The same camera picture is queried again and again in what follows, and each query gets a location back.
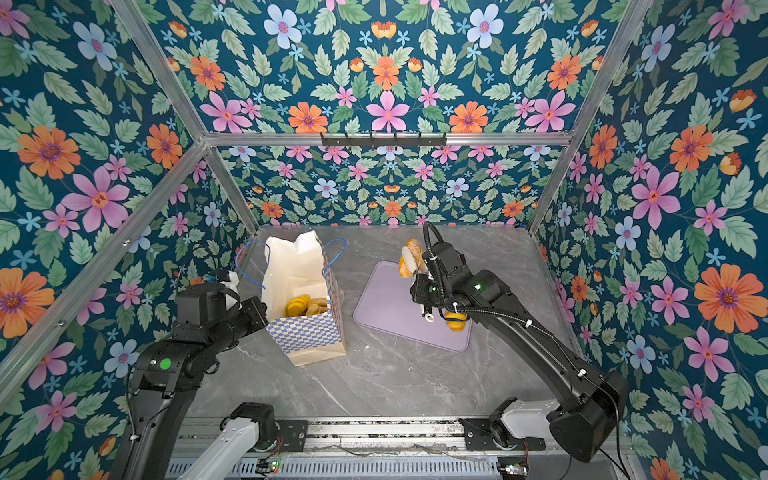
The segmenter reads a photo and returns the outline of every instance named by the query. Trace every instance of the wall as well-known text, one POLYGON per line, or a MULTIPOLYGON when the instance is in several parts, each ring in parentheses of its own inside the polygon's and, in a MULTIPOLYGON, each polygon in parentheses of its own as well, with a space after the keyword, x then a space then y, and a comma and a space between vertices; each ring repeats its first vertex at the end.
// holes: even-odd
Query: wall
MULTIPOLYGON (((624 3, 195 0, 158 2, 172 21, 152 27, 210 131, 553 132, 571 128, 624 3), (479 25, 488 8, 498 14, 485 44, 472 37, 472 19, 479 25), (264 34, 278 13, 295 23, 290 38, 264 34), (552 81, 566 55, 571 75, 552 81), (386 95, 398 105, 388 127, 374 114, 386 95), (224 102, 235 114, 229 124, 224 102), (561 105, 559 123, 531 122, 536 102, 561 105), (463 128, 459 113, 472 103, 476 129, 463 128), (301 125, 302 105, 313 109, 311 128, 301 125)), ((235 152, 235 174, 266 222, 525 225, 559 149, 480 147, 445 156, 313 148, 298 157, 273 147, 235 152)))
MULTIPOLYGON (((4 353, 172 167, 173 161, 158 163, 153 156, 154 129, 170 126, 168 137, 181 147, 176 154, 189 143, 109 7, 89 5, 93 9, 66 1, 13 2, 12 12, 24 14, 13 14, 20 25, 6 31, 0 23, 4 353), (92 55, 88 44, 81 44, 87 35, 97 40, 104 35, 114 50, 104 43, 106 57, 92 55), (71 165, 60 161, 61 174, 51 164, 45 170, 25 163, 36 148, 32 135, 47 138, 54 128, 62 132, 54 141, 69 153, 63 159, 71 165), (113 163, 130 172, 105 170, 113 163), (92 216, 90 198, 84 199, 86 208, 73 202, 83 198, 71 196, 89 194, 88 182, 111 196, 111 212, 92 216), (49 222, 58 221, 52 213, 61 205, 69 223, 54 228, 49 222), (13 316, 8 304, 19 288, 27 300, 26 321, 13 316), (39 307, 29 307, 36 303, 39 307)), ((151 22, 164 19, 152 4, 141 7, 151 22)), ((237 215, 206 164, 199 163, 5 407, 0 478, 104 480, 126 422, 126 367, 148 343, 169 333, 176 292, 201 282, 215 267, 229 266, 243 237, 237 215), (127 362, 120 363, 124 353, 127 362), (56 407, 62 408, 59 415, 56 407)))
POLYGON ((656 480, 768 475, 767 12, 658 2, 538 232, 656 480))

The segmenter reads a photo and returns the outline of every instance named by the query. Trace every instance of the blue string handle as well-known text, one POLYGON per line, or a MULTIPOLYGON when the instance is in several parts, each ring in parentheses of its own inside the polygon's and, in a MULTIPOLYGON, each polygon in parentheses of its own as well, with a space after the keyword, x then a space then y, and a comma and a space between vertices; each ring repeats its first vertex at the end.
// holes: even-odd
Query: blue string handle
POLYGON ((245 273, 245 272, 243 272, 243 269, 242 269, 242 268, 240 268, 240 261, 239 261, 239 260, 240 260, 240 255, 242 255, 242 254, 243 254, 243 252, 245 251, 245 249, 246 249, 246 248, 248 248, 248 246, 250 246, 250 245, 253 245, 253 244, 255 244, 255 243, 262 243, 262 244, 263 244, 263 245, 266 247, 266 250, 267 250, 267 256, 266 256, 266 264, 267 264, 267 265, 269 265, 269 264, 270 264, 270 258, 271 258, 271 256, 272 256, 272 249, 271 249, 271 248, 270 248, 270 246, 269 246, 269 245, 267 245, 266 243, 264 243, 264 242, 262 242, 262 241, 259 241, 259 240, 254 240, 254 241, 252 241, 252 242, 248 242, 248 243, 246 243, 245 245, 243 245, 243 248, 241 248, 241 249, 240 249, 240 252, 238 252, 238 253, 237 253, 237 255, 235 255, 235 267, 236 267, 236 268, 237 268, 237 270, 238 270, 238 271, 239 271, 239 272, 240 272, 240 273, 241 273, 241 274, 242 274, 244 277, 246 277, 248 280, 250 280, 251 282, 253 282, 253 283, 255 283, 256 285, 260 286, 260 287, 261 287, 263 290, 266 290, 266 288, 264 288, 264 285, 262 285, 261 283, 258 283, 256 280, 254 280, 254 279, 252 279, 251 277, 249 277, 249 276, 248 276, 248 274, 247 274, 247 273, 245 273))
POLYGON ((335 239, 335 240, 331 240, 330 242, 326 243, 326 245, 323 247, 323 252, 324 252, 324 253, 325 253, 325 251, 326 251, 326 248, 328 248, 328 246, 329 246, 331 243, 333 243, 333 242, 344 242, 344 245, 342 245, 342 247, 341 247, 341 250, 340 250, 340 251, 339 251, 339 252, 336 254, 336 256, 333 258, 333 260, 331 260, 330 262, 328 262, 328 265, 325 265, 325 266, 324 266, 324 268, 323 268, 323 273, 325 273, 325 272, 326 272, 326 270, 328 270, 328 269, 330 268, 330 266, 331 266, 331 265, 333 265, 333 262, 335 262, 335 261, 336 261, 336 260, 337 260, 337 259, 338 259, 338 258, 341 256, 341 254, 342 254, 342 253, 344 253, 344 249, 346 249, 346 246, 349 244, 349 243, 348 243, 346 240, 344 240, 343 238, 337 238, 337 239, 335 239))

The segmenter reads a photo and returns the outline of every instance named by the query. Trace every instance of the diagonal metal bar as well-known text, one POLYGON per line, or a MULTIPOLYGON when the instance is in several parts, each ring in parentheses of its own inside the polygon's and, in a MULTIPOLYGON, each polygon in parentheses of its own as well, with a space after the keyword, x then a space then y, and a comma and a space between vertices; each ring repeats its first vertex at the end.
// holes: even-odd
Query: diagonal metal bar
POLYGON ((235 179, 224 163, 224 159, 221 157, 218 149, 209 147, 205 159, 210 169, 216 175, 216 179, 219 180, 221 190, 229 199, 232 208, 237 212, 237 216, 240 217, 240 221, 243 222, 245 229, 250 235, 256 235, 256 231, 259 230, 256 218, 253 217, 250 208, 248 208, 243 191, 235 183, 235 179))
POLYGON ((600 107, 605 94, 608 93, 608 88, 611 86, 611 82, 613 82, 616 72, 629 50, 632 39, 637 34, 637 29, 640 27, 645 14, 653 3, 654 0, 630 0, 627 9, 624 10, 624 16, 621 17, 619 25, 616 27, 616 33, 608 45, 608 50, 605 52, 600 71, 595 76, 592 88, 576 116, 574 127, 571 131, 573 141, 560 156, 552 174, 549 176, 547 186, 541 193, 536 213, 528 226, 531 234, 535 234, 538 230, 549 206, 557 195, 558 189, 568 173, 568 165, 576 157, 578 149, 584 142, 584 136, 587 134, 587 130, 598 112, 598 107, 600 107))
POLYGON ((205 133, 205 126, 197 114, 197 110, 168 64, 167 55, 163 53, 160 42, 152 33, 149 24, 141 14, 135 0, 112 0, 112 7, 133 39, 141 57, 152 70, 157 84, 174 106, 179 118, 183 121, 193 141, 199 141, 205 133))
POLYGON ((16 344, 0 363, 0 411, 18 391, 32 371, 58 342, 78 312, 88 304, 96 289, 120 263, 133 239, 141 236, 144 228, 168 203, 171 194, 194 170, 205 154, 202 142, 196 142, 181 156, 178 163, 147 195, 122 226, 112 235, 103 250, 67 285, 38 322, 16 344))
MULTIPOLYGON (((397 138, 417 138, 419 134, 397 134, 397 138)), ((353 139, 369 139, 369 134, 349 134, 353 139)), ((377 143, 384 139, 391 139, 392 134, 374 134, 377 143)), ((233 145, 259 146, 286 146, 309 145, 318 147, 323 145, 320 135, 313 134, 260 134, 258 132, 243 132, 241 134, 205 134, 205 143, 209 147, 232 147, 233 145)), ((493 134, 447 134, 445 136, 448 145, 551 145, 565 146, 571 143, 572 136, 562 132, 548 132, 537 134, 535 132, 493 133, 493 134)))

